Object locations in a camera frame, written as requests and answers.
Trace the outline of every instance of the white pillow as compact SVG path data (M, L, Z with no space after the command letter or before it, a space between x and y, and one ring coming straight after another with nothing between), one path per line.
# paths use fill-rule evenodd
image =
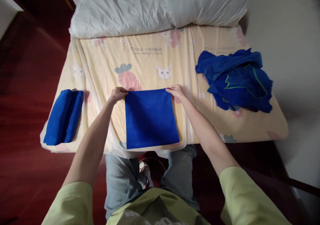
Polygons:
M190 23L228 26L246 13L247 0L81 0L69 32L79 39L180 28Z

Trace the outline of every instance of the pile of clothes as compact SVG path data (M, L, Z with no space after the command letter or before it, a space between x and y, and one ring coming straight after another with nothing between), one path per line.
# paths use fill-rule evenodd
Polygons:
M272 80L261 70L259 52L238 50L228 56L203 51L198 59L196 72L203 73L208 81L217 106L233 111L239 107L270 113L272 106Z

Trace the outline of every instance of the blue towel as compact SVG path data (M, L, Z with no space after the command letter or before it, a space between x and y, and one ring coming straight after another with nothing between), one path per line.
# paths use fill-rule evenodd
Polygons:
M127 149L178 143L171 94L165 89L128 91Z
M76 130L79 123L79 117L82 109L83 96L83 91L74 91L72 93L72 100L66 116L63 135L61 139L61 141L64 143L72 142L76 134Z
M251 49L238 50L229 56L215 56L203 51L196 66L197 73L203 73L209 84L217 106L224 110L238 107L257 112L270 113L272 80L261 70L259 52Z
M53 105L43 142L58 145L72 142L83 103L83 91L63 90Z
M72 91L63 90L53 105L48 124L46 135L43 142L47 145L58 145L61 143L64 123L72 100Z

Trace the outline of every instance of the bed sheet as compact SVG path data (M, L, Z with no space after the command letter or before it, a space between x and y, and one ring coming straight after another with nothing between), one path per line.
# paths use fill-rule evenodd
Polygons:
M225 111L217 107L202 74L195 72L203 50L215 55L228 55L249 46L239 26L234 28L189 25L164 32L75 39L63 67L55 100L64 89L83 90L85 101L74 141L57 146L43 143L46 124L41 132L42 147L52 152L76 152L81 139L105 105L112 89L154 90L181 84L187 97L214 125L226 143L285 139L286 119L273 96L271 113L251 112L240 108ZM180 142L177 144L126 150L126 116L124 101L113 110L104 153L137 157L147 150L161 156L199 143L179 100L173 102Z

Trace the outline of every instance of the light green shirt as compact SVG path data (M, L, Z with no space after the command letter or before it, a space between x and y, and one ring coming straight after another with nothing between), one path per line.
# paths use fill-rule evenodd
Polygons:
M221 219L226 225L290 224L242 168L226 168L219 179L225 196ZM208 224L180 197L160 188L151 188L134 202L123 205L107 222L131 223ZM92 187L85 182L62 187L42 224L93 224Z

